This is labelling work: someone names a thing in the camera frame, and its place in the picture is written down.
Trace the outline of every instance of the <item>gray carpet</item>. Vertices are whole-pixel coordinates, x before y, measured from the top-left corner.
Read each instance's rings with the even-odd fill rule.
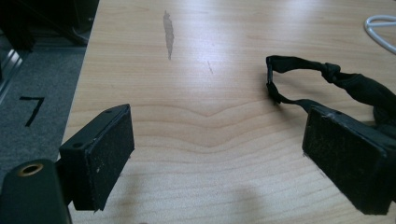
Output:
[[[0,104],[0,186],[22,162],[57,160],[84,54],[85,49],[34,49],[24,60]]]

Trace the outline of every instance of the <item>light wooden surface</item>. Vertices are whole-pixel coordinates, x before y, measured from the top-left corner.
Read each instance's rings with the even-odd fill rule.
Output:
[[[168,59],[163,16],[172,22]],[[364,31],[390,0],[101,0],[64,139],[130,104],[135,151],[105,211],[75,223],[395,223],[357,211],[303,155],[305,112],[274,106],[265,57],[337,63],[396,91],[396,56]],[[385,31],[395,43],[396,30]],[[371,108],[316,72],[275,74],[280,92],[360,120]]]

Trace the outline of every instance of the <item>black elastic strap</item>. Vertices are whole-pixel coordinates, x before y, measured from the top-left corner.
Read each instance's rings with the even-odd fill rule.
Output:
[[[278,104],[299,105],[306,112],[309,111],[312,105],[320,105],[318,102],[306,99],[292,101],[281,95],[273,82],[273,71],[278,73],[285,73],[295,69],[320,71],[324,79],[346,90],[356,101],[372,105],[375,108],[375,122],[378,125],[378,130],[381,129],[379,126],[386,125],[387,135],[391,133],[391,135],[396,137],[396,95],[377,81],[362,74],[341,73],[341,67],[337,64],[311,62],[297,57],[274,55],[267,57],[266,63],[269,95]]]

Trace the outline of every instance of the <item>black fabric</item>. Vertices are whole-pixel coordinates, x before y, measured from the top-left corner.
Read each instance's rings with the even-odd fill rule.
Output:
[[[12,0],[0,0],[0,28],[14,49],[31,50],[35,40],[27,17]]]
[[[279,93],[273,82],[273,71],[285,73],[295,69],[311,69],[321,72],[326,81],[346,90],[356,101],[374,107],[377,129],[388,136],[396,138],[396,95],[377,81],[362,74],[341,73],[341,67],[332,63],[311,62],[288,56],[270,56],[266,59],[268,67],[267,88],[269,95],[278,104],[301,106],[306,112],[318,102],[302,99],[290,100]]]

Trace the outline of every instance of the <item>black device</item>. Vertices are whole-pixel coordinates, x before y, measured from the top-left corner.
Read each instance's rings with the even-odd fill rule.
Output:
[[[396,95],[361,74],[341,73],[341,67],[297,57],[266,58],[269,95],[278,104],[301,106],[307,113],[303,151],[334,185],[366,215],[385,215],[396,201]],[[320,71],[355,100],[374,107],[374,127],[318,102],[290,100],[273,82],[273,71]]]
[[[72,223],[71,202],[77,210],[103,210],[133,150],[130,106],[109,108],[60,147],[55,163],[28,161],[6,175],[0,223]]]
[[[81,34],[91,30],[98,5],[99,0],[0,0],[0,28],[14,49],[32,50],[31,21],[86,46],[88,38]]]

